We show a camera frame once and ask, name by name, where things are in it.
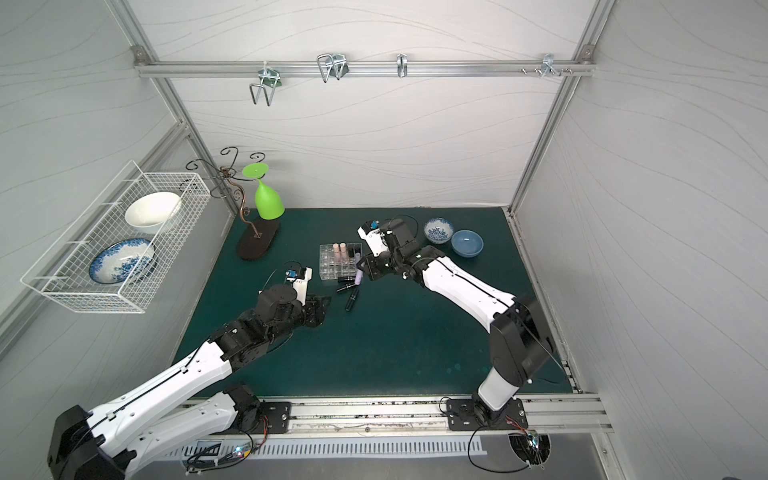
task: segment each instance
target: white wire basket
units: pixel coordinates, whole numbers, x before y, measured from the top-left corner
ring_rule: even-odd
[[[125,211],[133,202],[161,191],[181,200],[157,233],[142,233],[126,223]],[[143,172],[130,162],[32,265],[22,283],[73,312],[144,313],[209,199],[199,174]],[[93,281],[89,269],[96,256],[132,238],[150,243],[125,281]]]

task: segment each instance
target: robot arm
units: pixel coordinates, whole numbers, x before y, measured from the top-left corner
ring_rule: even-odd
[[[442,251],[421,247],[401,219],[384,227],[372,221],[358,229],[372,251],[358,267],[371,280],[387,273],[412,279],[450,299],[485,328],[493,368],[478,388],[482,403],[476,414],[485,423],[497,421],[510,398],[554,352],[541,307],[530,297],[516,297],[478,280]]]
[[[161,419],[185,399],[268,353],[297,326],[323,322],[329,297],[306,295],[312,270],[259,295],[257,306],[211,334],[190,355],[136,389],[86,412],[74,406],[54,426],[48,466],[54,478],[123,478],[189,438],[258,421],[247,388],[220,392],[199,408]]]

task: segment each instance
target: blue and white bowl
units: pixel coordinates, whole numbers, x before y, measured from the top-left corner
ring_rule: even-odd
[[[424,223],[424,234],[427,236],[427,240],[438,245],[451,240],[453,231],[453,224],[445,218],[432,218]]]
[[[154,263],[154,253],[154,247],[147,239],[123,240],[99,253],[91,263],[88,275],[91,276],[91,280],[104,285],[122,283],[141,258],[141,264],[136,268],[133,276],[133,278],[139,278],[144,270]]]

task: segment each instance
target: black mounting plate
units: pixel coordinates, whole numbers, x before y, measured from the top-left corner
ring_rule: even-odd
[[[290,402],[261,402],[261,411],[269,424],[268,434],[288,432],[290,407]]]
[[[445,411],[448,413],[448,428],[453,432],[473,432],[480,427],[475,415],[475,401],[472,399],[450,399],[445,403]],[[484,425],[484,430],[516,430],[505,420],[509,416],[524,429],[528,427],[528,418],[525,416],[523,402],[520,399],[511,399],[507,406],[499,414],[499,420]]]

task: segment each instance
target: clear acrylic organizer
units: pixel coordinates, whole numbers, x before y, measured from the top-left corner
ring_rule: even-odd
[[[320,245],[320,279],[334,280],[340,276],[355,276],[355,253],[362,256],[362,243],[348,243],[346,245],[347,257],[342,257],[333,252],[333,245]]]

